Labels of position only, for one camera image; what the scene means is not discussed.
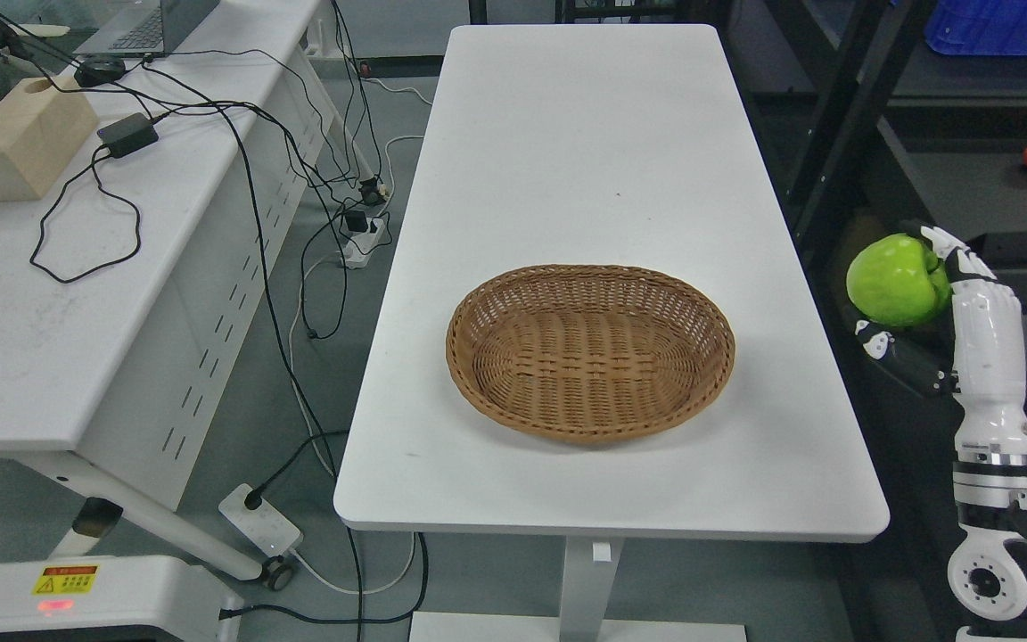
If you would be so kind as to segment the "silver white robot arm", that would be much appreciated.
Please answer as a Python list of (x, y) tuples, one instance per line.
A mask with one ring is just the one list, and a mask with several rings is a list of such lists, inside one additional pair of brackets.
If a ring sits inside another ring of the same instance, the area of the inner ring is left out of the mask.
[(974, 618), (955, 639), (1027, 641), (1027, 452), (962, 444), (952, 479), (965, 539), (947, 580)]

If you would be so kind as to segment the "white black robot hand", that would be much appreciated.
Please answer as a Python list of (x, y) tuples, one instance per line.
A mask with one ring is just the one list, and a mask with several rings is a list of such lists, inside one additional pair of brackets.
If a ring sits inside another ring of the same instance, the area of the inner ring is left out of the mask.
[(944, 310), (952, 314), (952, 362), (945, 365), (896, 336), (910, 326), (877, 324), (854, 308), (853, 333), (861, 349), (909, 389), (957, 399), (965, 417), (955, 435), (955, 452), (962, 444), (999, 444), (1009, 452), (1027, 452), (1022, 303), (958, 237), (922, 222), (908, 222), (900, 234), (929, 246), (945, 265), (952, 288)]

